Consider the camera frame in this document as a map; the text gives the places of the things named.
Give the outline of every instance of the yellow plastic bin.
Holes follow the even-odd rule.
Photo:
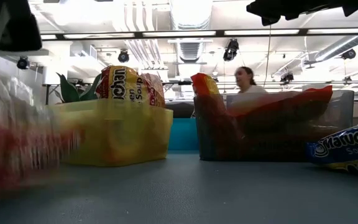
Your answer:
[[[126,166],[167,156],[173,111],[126,100],[100,99],[53,105],[63,128],[81,131],[66,163]]]

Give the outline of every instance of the clear plastic bin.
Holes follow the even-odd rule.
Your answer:
[[[266,95],[279,98],[280,93]],[[334,91],[325,103],[284,100],[275,110],[233,116],[232,102],[258,98],[260,93],[195,97],[200,158],[209,161],[306,161],[305,143],[352,126],[353,91]]]
[[[100,99],[53,105],[66,128],[82,132],[78,150],[65,162],[126,166],[164,159],[173,111],[126,100]]]

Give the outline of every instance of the teal bin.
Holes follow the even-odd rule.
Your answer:
[[[198,151],[198,136],[194,118],[174,118],[168,145],[169,151]]]

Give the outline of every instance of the ceiling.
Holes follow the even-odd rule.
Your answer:
[[[114,2],[98,2],[87,4],[90,0],[78,0],[78,5],[70,8],[70,13],[64,11],[57,3],[44,3],[42,0],[30,0],[32,12],[35,14],[42,34],[48,33],[84,33],[84,32],[117,32],[113,22],[117,19],[114,11]],[[125,4],[133,2],[134,9],[139,4],[152,5],[152,22],[156,30],[171,30],[172,23],[170,18],[169,0],[148,0],[148,1],[129,1],[122,0]],[[203,6],[189,1],[189,7],[195,10]],[[246,5],[252,1],[241,0],[215,0],[213,1],[210,29],[268,29],[262,26],[260,17],[246,11]],[[191,18],[190,12],[184,12]],[[301,15],[292,21],[282,18],[272,28],[290,29],[304,27],[358,27],[358,11],[349,17],[344,17],[341,9],[330,9],[314,14]],[[325,49],[332,45],[341,36],[310,36],[310,37],[243,37],[238,38],[239,53],[230,62],[223,60],[224,48],[229,42],[228,38],[213,38],[205,43],[205,48],[198,62],[203,64],[200,72],[212,74],[218,72],[220,82],[233,82],[234,71],[237,67],[246,65],[255,72],[257,82],[279,81],[280,69],[287,65],[293,71],[295,81],[340,81],[346,75],[354,75],[353,80],[358,80],[358,46],[354,47],[357,57],[354,59],[332,58],[327,61],[314,64],[314,68],[305,69],[302,61],[307,56]],[[49,48],[57,42],[48,42],[44,48]],[[167,39],[157,39],[158,48],[164,65],[168,69],[169,78],[186,78],[178,71],[177,48],[175,44],[169,44]],[[139,62],[131,55],[127,63],[120,63],[117,60],[120,49],[127,49],[123,40],[91,40],[83,41],[85,45],[92,45],[99,51],[98,59],[106,64],[127,65],[137,68]],[[58,48],[54,48],[53,53],[59,55]],[[73,65],[68,71],[69,78],[84,78],[91,80],[100,71],[100,65],[84,65],[83,62],[72,62]],[[268,85],[266,88],[278,88],[280,85]],[[358,85],[350,86],[358,91]]]

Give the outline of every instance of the white wall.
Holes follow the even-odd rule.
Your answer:
[[[37,73],[33,69],[35,68],[28,69],[28,70],[20,70],[16,67],[15,62],[0,57],[0,77],[9,78],[11,76],[15,76],[17,79],[19,79],[24,84],[26,84],[29,88],[32,89],[34,100],[44,105],[47,88],[45,86],[42,86],[42,82],[43,82],[42,68],[39,68]],[[50,105],[59,102],[60,99],[57,98],[54,93],[49,95]]]

